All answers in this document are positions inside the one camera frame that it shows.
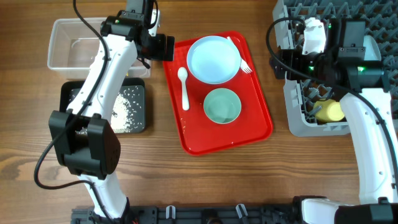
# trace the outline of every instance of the black mount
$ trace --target black mount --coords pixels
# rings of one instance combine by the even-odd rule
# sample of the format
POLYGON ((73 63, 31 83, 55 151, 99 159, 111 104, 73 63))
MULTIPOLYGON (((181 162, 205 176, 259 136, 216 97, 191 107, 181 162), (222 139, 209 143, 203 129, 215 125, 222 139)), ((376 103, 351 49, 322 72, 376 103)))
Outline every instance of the black mount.
POLYGON ((154 25, 150 23, 153 5, 154 0, 129 0, 125 11, 119 11, 117 16, 109 16, 102 23, 101 35, 121 35, 127 41, 134 41, 138 58, 172 61, 175 38, 164 34, 153 37, 149 34, 149 29, 154 25))
MULTIPOLYGON (((290 204, 259 207, 245 207, 243 204, 236 207, 218 208, 175 208, 172 205, 167 208, 131 207, 129 211, 139 215, 137 217, 132 215, 123 222, 133 224, 299 224, 305 223, 302 218, 301 203, 308 198, 326 199, 319 196, 297 196, 290 204)), ((386 198, 380 198, 378 204, 340 206, 335 215, 335 224, 397 223, 397 221, 398 204, 390 204, 386 198)), ((95 215, 93 208, 89 208, 72 210, 71 224, 76 223, 108 222, 95 215)))

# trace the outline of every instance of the clear plastic container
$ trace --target clear plastic container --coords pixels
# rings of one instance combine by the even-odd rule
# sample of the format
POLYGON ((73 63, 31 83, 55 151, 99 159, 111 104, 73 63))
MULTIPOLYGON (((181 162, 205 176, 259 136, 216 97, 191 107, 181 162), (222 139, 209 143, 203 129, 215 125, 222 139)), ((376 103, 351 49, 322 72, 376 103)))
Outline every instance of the clear plastic container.
MULTIPOLYGON (((98 32, 106 18, 86 18, 98 32)), ((55 21, 49 45, 47 66, 69 80, 85 79, 90 65, 100 47, 100 40, 80 19, 59 19, 55 21)), ((150 69, 139 61, 134 62, 128 77, 149 78, 150 69)))

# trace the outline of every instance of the wooden table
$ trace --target wooden table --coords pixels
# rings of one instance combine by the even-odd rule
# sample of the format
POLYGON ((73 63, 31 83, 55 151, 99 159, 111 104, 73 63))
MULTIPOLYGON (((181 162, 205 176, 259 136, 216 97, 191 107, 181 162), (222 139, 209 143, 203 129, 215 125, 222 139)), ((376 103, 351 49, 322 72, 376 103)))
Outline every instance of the wooden table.
MULTIPOLYGON (((72 1, 0 2, 0 222, 68 223, 71 209, 92 205, 85 187, 42 190, 34 184, 33 170, 51 140, 47 123, 66 82, 47 68, 50 34, 55 20, 76 17, 72 1)), ((81 0, 78 8, 85 17, 106 17, 125 3, 81 0)), ((359 202, 350 135, 297 138, 289 131, 284 81, 274 78, 265 43, 275 3, 159 0, 159 32, 176 41, 227 30, 246 37, 275 128, 263 142, 189 156, 180 147, 162 64, 154 62, 146 80, 149 126, 142 134, 119 136, 117 173, 132 205, 259 205, 290 202, 295 195, 359 202)), ((46 184, 76 180, 59 166, 53 150, 40 171, 46 184)))

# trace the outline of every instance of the white granules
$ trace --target white granules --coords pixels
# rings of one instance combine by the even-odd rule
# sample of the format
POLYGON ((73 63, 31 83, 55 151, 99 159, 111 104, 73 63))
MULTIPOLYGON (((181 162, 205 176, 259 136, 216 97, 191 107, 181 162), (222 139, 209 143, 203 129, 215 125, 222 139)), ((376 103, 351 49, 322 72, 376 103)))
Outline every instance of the white granules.
POLYGON ((113 106, 111 118, 111 127, 116 133, 126 133, 131 130, 129 127, 134 120, 128 109, 130 107, 130 102, 119 93, 113 106))

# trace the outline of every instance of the dish rack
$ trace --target dish rack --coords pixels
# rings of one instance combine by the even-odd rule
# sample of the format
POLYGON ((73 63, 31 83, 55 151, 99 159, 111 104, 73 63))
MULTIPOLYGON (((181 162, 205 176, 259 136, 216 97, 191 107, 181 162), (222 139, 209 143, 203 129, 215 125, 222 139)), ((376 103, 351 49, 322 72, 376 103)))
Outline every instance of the dish rack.
MULTIPOLYGON (((382 55, 384 72, 391 84, 392 116, 398 131, 398 1, 387 0, 278 0, 272 12, 274 21, 283 17, 308 19, 316 17, 323 22, 332 18, 361 18, 366 20, 365 35, 376 40, 382 55)), ((281 49, 302 48, 303 38, 295 37, 291 21, 276 24, 277 45, 281 49)), ((331 88, 313 86, 311 80, 286 80, 285 104, 289 129, 298 137, 335 136, 350 133, 347 122, 320 124, 315 118, 313 104, 328 95, 331 88)))

